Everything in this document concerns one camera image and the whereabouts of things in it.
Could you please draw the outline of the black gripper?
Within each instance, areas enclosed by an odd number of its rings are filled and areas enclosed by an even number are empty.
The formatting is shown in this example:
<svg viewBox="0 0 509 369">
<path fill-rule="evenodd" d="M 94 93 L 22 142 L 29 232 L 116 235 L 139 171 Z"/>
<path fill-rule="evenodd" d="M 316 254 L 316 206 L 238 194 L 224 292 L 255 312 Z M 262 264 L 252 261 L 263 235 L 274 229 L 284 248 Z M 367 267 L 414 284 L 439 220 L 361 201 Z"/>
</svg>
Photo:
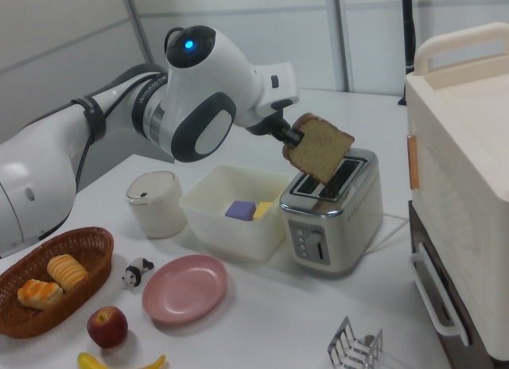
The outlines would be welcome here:
<svg viewBox="0 0 509 369">
<path fill-rule="evenodd" d="M 261 122 L 261 133 L 270 134 L 279 141 L 284 141 L 288 147 L 297 147 L 305 133 L 299 129 L 291 128 L 283 117 L 283 110 L 276 111 Z"/>
</svg>

